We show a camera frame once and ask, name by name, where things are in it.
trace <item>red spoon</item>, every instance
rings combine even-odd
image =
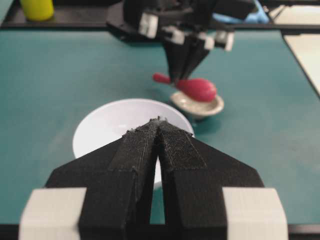
[[[156,72],[152,78],[158,83],[171,84],[170,78],[162,73]],[[175,87],[185,95],[199,102],[211,102],[217,95],[216,86],[204,78],[180,80]]]

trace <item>green mat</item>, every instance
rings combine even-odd
[[[33,188],[71,161],[72,137],[95,108],[120,99],[169,103],[151,80],[167,70],[158,44],[99,31],[0,31],[0,224],[18,223]],[[239,31],[193,74],[213,81],[224,111],[193,123],[196,137],[256,168],[289,223],[320,222],[319,99],[277,31]],[[163,222],[161,190],[153,223]]]

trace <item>bowl rim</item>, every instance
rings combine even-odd
[[[225,102],[224,102],[223,98],[219,95],[216,95],[215,98],[212,100],[212,102],[217,101],[217,107],[213,108],[210,111],[192,111],[192,110],[188,109],[187,107],[180,105],[179,103],[177,103],[175,101],[175,96],[177,96],[177,95],[185,95],[185,94],[182,91],[176,91],[175,93],[173,93],[170,96],[170,99],[178,108],[180,108],[181,110],[183,110],[189,114],[202,116],[202,117],[208,117],[208,116],[212,116],[212,115],[216,115],[216,114],[220,113],[225,107]]]
[[[117,105],[117,104],[123,104],[123,103],[128,103],[128,102],[145,102],[145,103],[152,103],[152,104],[156,104],[156,105],[159,105],[159,106],[162,106],[162,107],[165,107],[171,111],[173,111],[174,113],[176,113],[183,121],[184,123],[186,124],[187,128],[188,128],[188,132],[190,132],[191,134],[195,135],[195,132],[192,128],[192,125],[190,124],[190,122],[188,121],[188,119],[180,112],[178,111],[177,109],[175,109],[174,107],[166,104],[166,103],[163,103],[163,102],[160,102],[160,101],[156,101],[156,100],[152,100],[152,99],[148,99],[148,98],[126,98],[126,99],[121,99],[121,100],[116,100],[116,101],[111,101],[111,102],[108,102],[106,104],[103,104],[102,106],[99,106],[98,108],[92,110],[89,114],[87,114],[81,121],[80,123],[77,125],[75,131],[74,131],[74,134],[73,134],[73,137],[72,137],[72,152],[73,152],[73,155],[74,157],[77,159],[77,158],[80,158],[81,156],[83,155],[80,155],[80,154],[76,154],[76,151],[75,151],[75,138],[76,138],[76,135],[77,133],[79,132],[79,128],[80,126],[88,119],[90,118],[91,116],[93,116],[94,114],[96,114],[96,112],[99,112],[103,109],[106,109],[106,108],[109,108],[110,106],[113,106],[113,105]]]

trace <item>white bowl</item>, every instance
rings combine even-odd
[[[72,148],[76,158],[120,139],[127,130],[135,129],[158,116],[178,128],[194,134],[189,121],[175,108],[159,101],[142,98],[107,103],[89,113],[75,130]],[[154,182],[161,182],[159,161]]]
[[[210,102],[200,102],[191,99],[181,91],[177,91],[170,98],[178,108],[190,114],[196,120],[216,115],[225,106],[224,100],[219,95],[215,96]]]

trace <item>yellow bottle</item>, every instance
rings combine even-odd
[[[30,21],[44,21],[54,15],[52,0],[20,0],[25,17]]]

